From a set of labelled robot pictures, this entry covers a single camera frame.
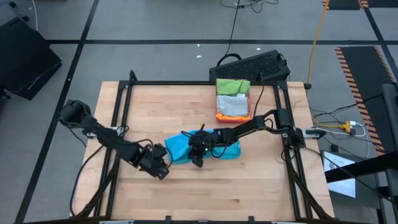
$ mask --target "wooden tabletop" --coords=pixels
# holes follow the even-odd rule
[[[303,83],[290,82],[288,86],[296,127],[310,128],[312,120]],[[118,82],[102,84],[95,118],[104,126],[110,126],[117,87]],[[260,92],[261,86],[250,87],[252,108]],[[130,130],[125,139],[149,138],[164,145],[165,138],[182,130],[199,129],[202,123],[206,128],[235,126],[216,122],[215,94],[215,86],[133,86],[127,119]],[[124,101],[121,105],[119,122]],[[273,89],[266,86],[257,114],[275,107]],[[139,172],[122,161],[112,218],[164,220],[171,215],[173,220],[248,220],[248,216],[254,216],[257,221],[293,221],[287,171],[280,158],[280,135],[258,131],[241,138],[240,143],[242,153],[237,159],[204,159],[201,169],[192,163],[172,165],[164,180]],[[316,140],[306,139],[306,144],[318,150]],[[85,159],[99,147],[96,139],[89,140]],[[73,203],[75,212],[86,205],[98,188],[104,152],[103,149],[81,173]],[[306,150],[301,153],[309,191],[325,211],[334,216],[320,157]],[[301,216],[305,217],[299,190],[298,194]],[[104,214],[107,199],[106,192],[101,214]]]

